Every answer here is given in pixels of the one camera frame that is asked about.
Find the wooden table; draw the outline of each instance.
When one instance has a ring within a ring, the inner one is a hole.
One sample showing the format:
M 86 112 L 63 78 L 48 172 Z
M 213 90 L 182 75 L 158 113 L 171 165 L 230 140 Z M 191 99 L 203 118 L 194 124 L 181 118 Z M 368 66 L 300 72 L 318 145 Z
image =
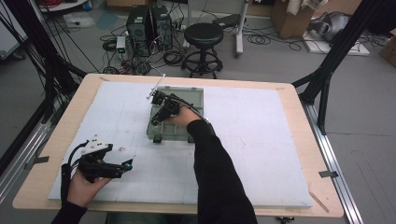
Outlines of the wooden table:
M 48 200 L 48 195 L 63 162 L 64 153 L 73 141 L 79 124 L 82 122 L 102 82 L 156 83 L 158 80 L 158 77 L 87 75 L 40 154 L 40 157 L 49 156 L 49 161 L 38 163 L 33 167 L 15 197 L 13 206 L 20 209 L 59 209 L 61 207 L 60 201 Z M 309 209 L 255 206 L 256 215 L 277 217 L 341 217 L 344 214 L 343 207 L 340 204 L 331 179 L 329 177 L 322 178 L 318 174 L 319 172 L 326 171 L 327 168 L 297 92 L 292 85 L 286 83 L 179 77 L 166 77 L 162 84 L 276 90 L 284 107 L 286 120 L 290 127 L 290 132 L 314 205 Z M 197 208 L 195 204 L 92 202 L 90 204 L 90 210 L 195 214 Z

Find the computer tower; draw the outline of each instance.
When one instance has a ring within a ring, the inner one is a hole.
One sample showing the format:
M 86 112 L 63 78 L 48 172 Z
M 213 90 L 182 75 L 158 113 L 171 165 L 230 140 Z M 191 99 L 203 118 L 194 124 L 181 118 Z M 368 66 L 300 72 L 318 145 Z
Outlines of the computer tower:
M 149 45 L 154 39 L 152 20 L 149 7 L 146 5 L 132 6 L 126 28 L 129 33 L 135 56 L 149 56 Z
M 165 6 L 151 8 L 154 34 L 160 49 L 171 49 L 172 43 L 172 19 Z

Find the gray floor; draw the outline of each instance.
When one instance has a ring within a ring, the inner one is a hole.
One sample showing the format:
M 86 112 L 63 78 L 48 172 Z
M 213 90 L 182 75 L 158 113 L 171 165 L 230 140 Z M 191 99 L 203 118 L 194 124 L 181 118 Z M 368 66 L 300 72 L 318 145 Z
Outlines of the gray floor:
M 74 30 L 70 35 L 90 60 L 97 67 L 102 67 L 105 52 L 99 36 L 109 35 L 126 20 L 102 8 L 95 8 L 90 15 L 95 18 L 96 25 Z M 202 17 L 202 21 L 212 19 L 208 15 Z M 251 28 L 267 24 L 268 21 L 247 18 L 247 26 Z M 234 57 L 233 35 L 227 34 L 216 46 L 224 65 L 224 69 L 218 72 L 218 78 L 291 83 L 315 71 L 325 57 L 308 53 L 303 43 L 300 43 L 300 51 L 294 51 L 289 45 L 275 41 L 269 45 L 254 45 L 247 42 L 246 36 L 244 39 L 244 54 L 237 59 Z M 65 41 L 65 44 L 74 65 L 85 71 L 94 71 L 70 41 Z M 393 99 L 396 95 L 396 69 L 379 57 L 381 47 L 364 46 L 370 50 L 370 56 L 347 56 L 332 78 L 326 128 L 363 221 L 390 224 L 396 221 L 393 165 L 396 160 L 396 105 Z M 3 155 L 41 102 L 43 88 L 29 60 L 0 62 L 0 69 L 0 155 Z M 164 66 L 159 70 L 170 77 L 188 76 L 179 67 Z M 152 70 L 149 75 L 159 74 Z M 27 211 L 12 207 L 12 200 L 27 175 L 28 171 L 24 171 L 0 204 L 1 223 L 49 223 L 55 216 L 56 211 Z M 105 213 L 89 212 L 81 223 L 104 223 L 105 216 Z M 260 223 L 278 223 L 274 217 L 258 217 L 258 220 Z M 297 217 L 293 223 L 339 224 L 347 221 L 344 217 Z

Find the black sleeve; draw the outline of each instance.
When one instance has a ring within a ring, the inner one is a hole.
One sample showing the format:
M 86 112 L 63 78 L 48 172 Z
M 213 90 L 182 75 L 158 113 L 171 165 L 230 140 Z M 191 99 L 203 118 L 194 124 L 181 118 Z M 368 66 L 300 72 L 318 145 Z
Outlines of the black sleeve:
M 204 120 L 187 130 L 195 142 L 194 171 L 198 182 L 198 223 L 257 223 L 233 161 Z
M 66 202 L 51 224 L 78 224 L 86 212 L 86 207 L 80 207 L 76 204 Z

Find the person's left hand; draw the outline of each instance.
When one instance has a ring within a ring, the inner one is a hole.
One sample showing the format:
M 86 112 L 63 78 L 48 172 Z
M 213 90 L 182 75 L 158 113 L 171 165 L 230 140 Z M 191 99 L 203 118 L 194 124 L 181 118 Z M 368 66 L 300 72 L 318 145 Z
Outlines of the person's left hand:
M 70 181 L 67 201 L 81 207 L 86 207 L 93 200 L 97 192 L 111 180 L 111 178 L 97 178 L 94 180 L 94 183 L 91 183 L 77 169 Z

